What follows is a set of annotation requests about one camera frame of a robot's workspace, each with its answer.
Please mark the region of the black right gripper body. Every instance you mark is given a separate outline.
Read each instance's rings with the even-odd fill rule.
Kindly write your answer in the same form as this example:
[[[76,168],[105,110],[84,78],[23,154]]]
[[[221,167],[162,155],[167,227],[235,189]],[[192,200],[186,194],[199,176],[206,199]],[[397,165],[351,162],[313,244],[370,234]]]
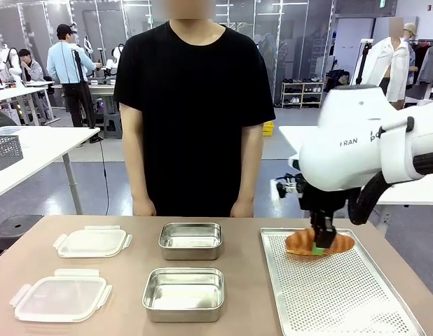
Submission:
[[[345,206],[348,198],[346,190],[327,192],[310,185],[306,180],[299,182],[299,193],[300,208],[306,211],[335,212]]]

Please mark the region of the person's right hand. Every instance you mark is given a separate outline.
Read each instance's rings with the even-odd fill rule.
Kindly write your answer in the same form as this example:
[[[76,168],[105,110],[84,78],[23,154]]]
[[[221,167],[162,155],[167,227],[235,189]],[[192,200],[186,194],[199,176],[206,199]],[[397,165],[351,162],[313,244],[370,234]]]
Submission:
[[[133,216],[156,216],[156,208],[153,202],[148,199],[133,199],[132,200],[132,215]]]

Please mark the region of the person's left hand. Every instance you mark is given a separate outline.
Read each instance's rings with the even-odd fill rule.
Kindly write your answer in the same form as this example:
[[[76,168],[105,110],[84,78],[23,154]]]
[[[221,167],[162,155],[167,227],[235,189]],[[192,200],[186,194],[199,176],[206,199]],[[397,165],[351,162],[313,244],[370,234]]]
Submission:
[[[253,218],[254,217],[254,201],[238,199],[232,206],[231,218]]]

